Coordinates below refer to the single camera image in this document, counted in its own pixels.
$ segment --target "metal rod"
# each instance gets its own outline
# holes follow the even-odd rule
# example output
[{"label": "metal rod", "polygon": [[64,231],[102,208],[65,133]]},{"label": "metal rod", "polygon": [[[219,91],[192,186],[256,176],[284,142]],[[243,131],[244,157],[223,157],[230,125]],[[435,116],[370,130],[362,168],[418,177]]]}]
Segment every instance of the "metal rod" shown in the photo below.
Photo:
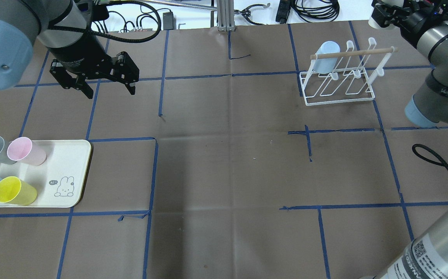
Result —
[{"label": "metal rod", "polygon": [[394,46],[386,49],[373,49],[373,50],[359,50],[359,51],[348,51],[339,53],[326,53],[326,54],[312,54],[310,59],[324,59],[324,58],[337,58],[337,57],[347,57],[347,56],[358,56],[367,54],[378,54],[378,53],[393,53],[399,51],[399,48]]},{"label": "metal rod", "polygon": [[168,1],[168,0],[143,0],[143,2],[154,3],[154,4],[162,4],[162,5],[169,5],[169,6],[175,6],[175,7],[185,7],[185,8],[192,8],[192,9],[217,11],[216,7],[210,7],[210,6],[204,6],[204,5],[196,5],[196,4],[189,4],[189,3],[182,3],[182,2],[173,2],[173,1]]}]

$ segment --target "white label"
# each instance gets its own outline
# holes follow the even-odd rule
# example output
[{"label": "white label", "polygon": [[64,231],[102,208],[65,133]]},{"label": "white label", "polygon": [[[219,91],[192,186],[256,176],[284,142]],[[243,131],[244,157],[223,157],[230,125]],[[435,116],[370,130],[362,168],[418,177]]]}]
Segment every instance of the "white label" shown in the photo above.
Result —
[{"label": "white label", "polygon": [[437,253],[429,234],[424,235],[419,242],[415,242],[412,253],[429,278],[448,279],[448,263]]},{"label": "white label", "polygon": [[393,263],[393,265],[391,265],[390,268],[388,268],[388,277],[390,279],[411,279],[412,278],[406,272],[401,258],[398,258],[398,260],[395,263]]}]

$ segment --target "pink cup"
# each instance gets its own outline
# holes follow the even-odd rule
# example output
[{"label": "pink cup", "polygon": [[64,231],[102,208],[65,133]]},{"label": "pink cup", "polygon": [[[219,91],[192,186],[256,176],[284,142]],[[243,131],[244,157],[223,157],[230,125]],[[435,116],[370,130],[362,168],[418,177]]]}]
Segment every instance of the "pink cup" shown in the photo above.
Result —
[{"label": "pink cup", "polygon": [[47,159],[47,154],[31,139],[22,136],[12,141],[7,149],[7,156],[14,161],[39,166]]}]

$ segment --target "yellow cup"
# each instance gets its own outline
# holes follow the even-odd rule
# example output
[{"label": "yellow cup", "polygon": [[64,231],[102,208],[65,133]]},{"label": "yellow cup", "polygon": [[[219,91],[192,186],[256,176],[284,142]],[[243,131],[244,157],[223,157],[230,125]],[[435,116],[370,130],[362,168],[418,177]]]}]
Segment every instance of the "yellow cup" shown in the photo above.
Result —
[{"label": "yellow cup", "polygon": [[29,205],[36,200],[36,189],[15,176],[0,181],[0,203]]}]

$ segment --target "metal bracket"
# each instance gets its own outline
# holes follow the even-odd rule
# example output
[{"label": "metal bracket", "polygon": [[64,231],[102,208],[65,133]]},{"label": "metal bracket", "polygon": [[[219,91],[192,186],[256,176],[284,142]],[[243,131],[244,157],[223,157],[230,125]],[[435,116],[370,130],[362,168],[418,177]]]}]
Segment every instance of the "metal bracket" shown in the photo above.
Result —
[{"label": "metal bracket", "polygon": [[217,20],[219,31],[234,31],[234,0],[217,0]]}]

